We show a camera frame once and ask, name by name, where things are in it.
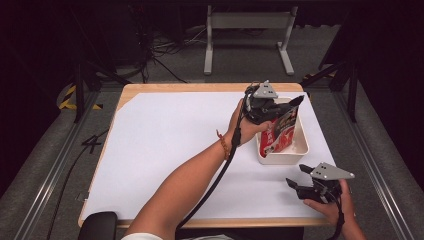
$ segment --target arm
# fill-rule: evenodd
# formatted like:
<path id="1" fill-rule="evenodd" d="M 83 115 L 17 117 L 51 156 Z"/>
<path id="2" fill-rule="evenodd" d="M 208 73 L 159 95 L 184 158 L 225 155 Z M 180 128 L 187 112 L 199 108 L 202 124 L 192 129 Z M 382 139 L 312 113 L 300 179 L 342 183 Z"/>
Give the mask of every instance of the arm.
<path id="1" fill-rule="evenodd" d="M 342 187 L 342 211 L 344 213 L 345 223 L 342 227 L 342 234 L 346 240 L 362 240 L 366 239 L 364 233 L 359 227 L 355 219 L 355 208 L 353 206 L 352 196 L 350 195 L 349 186 L 345 179 L 340 179 L 340 186 Z M 319 202 L 305 199 L 303 201 L 309 207 L 324 214 L 331 225 L 336 226 L 339 217 L 339 210 L 335 203 L 321 204 Z"/>
<path id="2" fill-rule="evenodd" d="M 234 111 L 224 134 L 228 148 L 240 113 L 241 101 Z M 254 125 L 243 119 L 240 143 L 248 142 L 257 132 L 266 130 L 270 122 Z M 177 225 L 197 204 L 209 182 L 224 161 L 225 151 L 220 141 L 192 157 L 175 169 L 161 184 L 156 193 L 140 210 L 125 235 L 146 232 L 162 239 L 174 239 Z"/>

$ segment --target hand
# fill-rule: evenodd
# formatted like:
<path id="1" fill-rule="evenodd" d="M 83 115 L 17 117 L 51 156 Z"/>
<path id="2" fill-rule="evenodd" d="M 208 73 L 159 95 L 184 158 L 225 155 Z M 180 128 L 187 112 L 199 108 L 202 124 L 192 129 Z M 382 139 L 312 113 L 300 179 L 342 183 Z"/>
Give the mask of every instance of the hand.
<path id="1" fill-rule="evenodd" d="M 340 179 L 339 182 L 342 188 L 342 194 L 340 198 L 345 221 L 355 221 L 355 209 L 353 206 L 352 196 L 350 195 L 349 186 L 347 185 L 345 179 Z M 303 203 L 324 214 L 330 224 L 336 226 L 337 220 L 339 218 L 339 209 L 337 208 L 336 203 L 322 204 L 311 199 L 305 199 L 303 200 Z"/>
<path id="2" fill-rule="evenodd" d="M 237 108 L 234 110 L 233 115 L 231 116 L 231 120 L 230 120 L 230 123 L 229 123 L 229 126 L 228 126 L 228 131 L 224 135 L 225 141 L 227 142 L 227 144 L 231 144 L 231 139 L 233 137 L 234 130 L 235 130 L 236 125 L 237 125 L 237 120 L 238 120 L 238 116 L 240 114 L 240 109 L 241 109 L 242 104 L 243 104 L 243 99 L 241 99 L 239 101 Z M 240 128 L 241 128 L 240 145 L 243 145 L 246 142 L 250 141 L 255 136 L 256 133 L 265 131 L 265 130 L 271 128 L 271 127 L 272 127 L 271 121 L 266 121 L 266 122 L 263 122 L 260 125 L 256 125 L 254 123 L 251 123 L 246 118 L 243 118 L 241 120 L 241 123 L 240 123 Z"/>

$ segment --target person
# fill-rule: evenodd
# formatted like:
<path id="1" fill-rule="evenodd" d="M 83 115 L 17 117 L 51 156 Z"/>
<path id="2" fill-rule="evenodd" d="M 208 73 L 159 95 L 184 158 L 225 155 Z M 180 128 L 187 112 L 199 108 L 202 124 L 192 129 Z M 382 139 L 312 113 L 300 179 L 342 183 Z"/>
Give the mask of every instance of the person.
<path id="1" fill-rule="evenodd" d="M 196 206 L 231 149 L 242 101 L 231 116 L 227 132 L 222 135 L 224 143 L 217 139 L 202 152 L 177 167 L 159 186 L 153 196 L 137 214 L 122 240 L 172 240 L 178 224 Z M 243 118 L 240 122 L 240 145 L 250 141 L 256 133 L 272 127 L 270 121 L 255 125 Z M 342 234 L 346 239 L 365 239 L 354 217 L 354 207 L 346 181 L 340 181 L 343 194 L 345 224 Z M 338 209 L 335 204 L 320 204 L 304 200 L 309 207 L 323 213 L 335 225 Z M 231 239 L 225 236 L 207 239 Z"/>

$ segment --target bracelet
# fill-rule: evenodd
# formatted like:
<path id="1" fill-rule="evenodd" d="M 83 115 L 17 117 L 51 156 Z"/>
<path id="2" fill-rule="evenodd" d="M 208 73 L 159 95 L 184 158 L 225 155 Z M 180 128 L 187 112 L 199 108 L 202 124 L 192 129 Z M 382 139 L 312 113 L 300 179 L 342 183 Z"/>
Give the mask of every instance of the bracelet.
<path id="1" fill-rule="evenodd" d="M 220 134 L 220 133 L 218 132 L 218 130 L 216 130 L 216 135 L 219 137 L 219 140 L 220 140 L 220 142 L 221 142 L 221 145 L 222 145 L 222 147 L 224 148 L 224 153 L 225 153 L 224 160 L 228 160 L 228 158 L 230 157 L 230 150 L 228 149 L 228 146 L 227 146 L 227 144 L 225 143 L 225 139 L 224 139 L 224 137 L 222 136 L 222 134 Z"/>

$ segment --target gray floor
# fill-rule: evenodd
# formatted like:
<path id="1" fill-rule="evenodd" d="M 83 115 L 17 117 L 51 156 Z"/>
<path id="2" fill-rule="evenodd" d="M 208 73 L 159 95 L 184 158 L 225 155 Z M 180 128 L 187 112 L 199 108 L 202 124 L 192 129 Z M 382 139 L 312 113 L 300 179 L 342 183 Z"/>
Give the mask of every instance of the gray floor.
<path id="1" fill-rule="evenodd" d="M 337 30 L 337 27 L 326 26 L 293 30 L 288 53 L 295 70 L 294 76 L 285 74 L 275 46 L 276 38 L 282 34 L 270 30 L 257 37 L 240 31 L 216 34 L 211 76 L 203 74 L 205 44 L 202 42 L 177 54 L 164 55 L 158 59 L 180 78 L 191 82 L 249 83 L 267 79 L 271 82 L 300 82 L 304 75 L 317 72 L 317 66 Z M 159 64 L 150 62 L 148 71 L 150 83 L 178 82 Z M 141 78 L 134 77 L 131 81 L 141 82 Z M 324 79 L 305 90 L 311 93 L 312 106 L 336 164 L 356 174 L 356 178 L 349 183 L 354 194 L 357 218 L 364 232 L 369 239 L 422 239 L 424 213 L 420 207 L 424 204 L 424 194 L 404 165 L 363 89 L 359 86 L 356 112 L 358 122 L 352 124 L 346 118 L 345 103 L 343 105 L 346 90 L 332 93 L 327 84 L 328 80 Z M 29 230 L 27 239 L 47 239 L 60 189 L 66 174 L 83 150 L 81 143 L 108 129 L 121 90 L 118 85 L 110 83 L 105 84 L 98 96 L 96 94 L 96 103 L 103 104 L 104 108 L 91 110 L 82 123 L 62 174 L 46 206 L 41 208 L 39 218 L 34 220 L 34 228 Z M 69 132 L 75 127 L 74 117 L 75 111 L 62 110 L 1 198 L 0 239 L 14 239 L 17 236 Z M 364 153 L 364 146 L 358 143 L 355 129 L 359 130 L 366 143 L 365 152 L 370 155 Z M 106 135 L 103 135 L 100 141 L 103 142 L 105 138 Z M 83 206 L 83 202 L 77 200 L 77 197 L 88 191 L 100 152 L 101 147 L 96 147 L 92 154 L 88 149 L 76 162 L 61 198 L 50 239 L 77 238 L 77 219 Z M 375 162 L 374 168 L 369 167 L 370 159 Z M 376 182 L 375 175 L 379 173 L 382 178 Z M 381 179 L 384 180 L 383 186 L 388 188 L 381 189 Z M 398 230 L 397 226 L 402 225 L 402 222 L 406 223 L 409 231 L 405 227 L 403 233 Z M 332 227 L 306 227 L 304 239 L 327 239 L 333 231 Z M 122 234 L 123 230 L 119 230 L 117 237 Z"/>

